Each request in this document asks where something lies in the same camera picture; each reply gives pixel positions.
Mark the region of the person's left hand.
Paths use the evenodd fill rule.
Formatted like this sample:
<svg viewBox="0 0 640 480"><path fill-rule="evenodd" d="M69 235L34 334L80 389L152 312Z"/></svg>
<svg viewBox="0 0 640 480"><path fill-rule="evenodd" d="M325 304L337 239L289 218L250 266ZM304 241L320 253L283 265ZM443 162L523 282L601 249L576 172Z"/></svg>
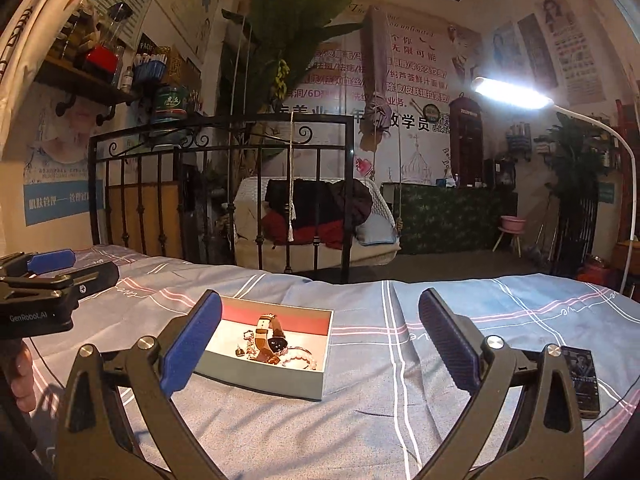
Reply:
<svg viewBox="0 0 640 480"><path fill-rule="evenodd" d="M1 368L14 397L24 414L36 407L32 354L21 339L1 341Z"/></svg>

